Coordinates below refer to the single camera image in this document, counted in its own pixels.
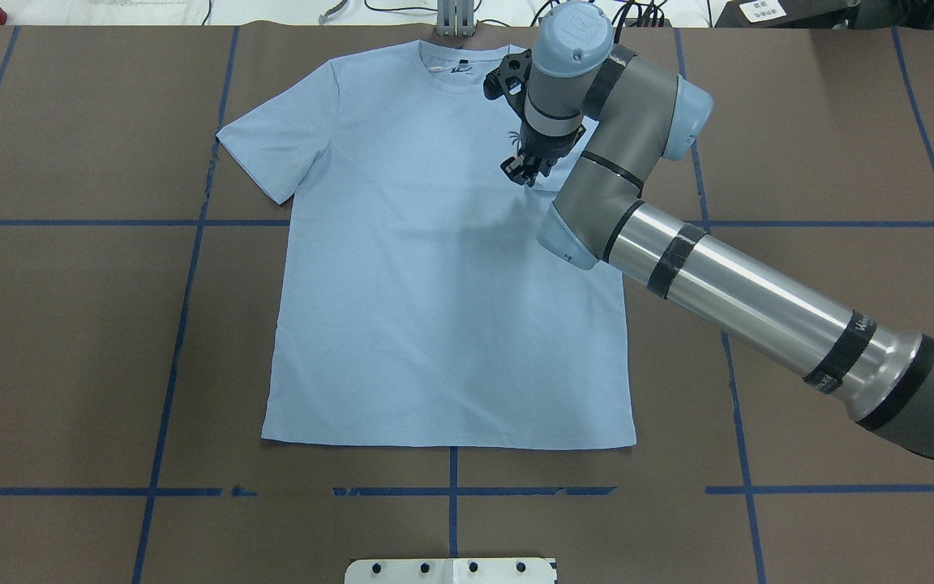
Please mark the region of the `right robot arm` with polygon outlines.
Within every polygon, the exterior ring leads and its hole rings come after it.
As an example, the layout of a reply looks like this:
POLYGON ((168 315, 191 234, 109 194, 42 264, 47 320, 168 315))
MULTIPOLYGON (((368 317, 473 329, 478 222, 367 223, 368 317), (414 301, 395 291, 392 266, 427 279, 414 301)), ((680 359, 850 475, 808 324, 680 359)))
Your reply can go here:
POLYGON ((934 337, 885 328, 642 199, 656 164, 681 159, 710 118, 704 89, 616 43, 597 5, 568 1, 483 92, 521 121, 501 165, 515 183, 533 186, 586 140, 542 247, 581 269, 608 264, 838 399, 867 432, 934 459, 934 337))

